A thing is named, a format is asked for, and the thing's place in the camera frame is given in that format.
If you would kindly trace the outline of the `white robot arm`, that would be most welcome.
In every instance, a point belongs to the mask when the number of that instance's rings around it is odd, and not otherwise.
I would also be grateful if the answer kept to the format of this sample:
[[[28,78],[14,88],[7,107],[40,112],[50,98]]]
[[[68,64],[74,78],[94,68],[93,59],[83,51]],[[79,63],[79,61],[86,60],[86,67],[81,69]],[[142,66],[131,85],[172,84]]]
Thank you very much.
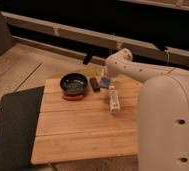
[[[189,71],[138,63],[124,48],[106,59],[107,75],[143,84],[137,105],[139,171],[189,171]]]

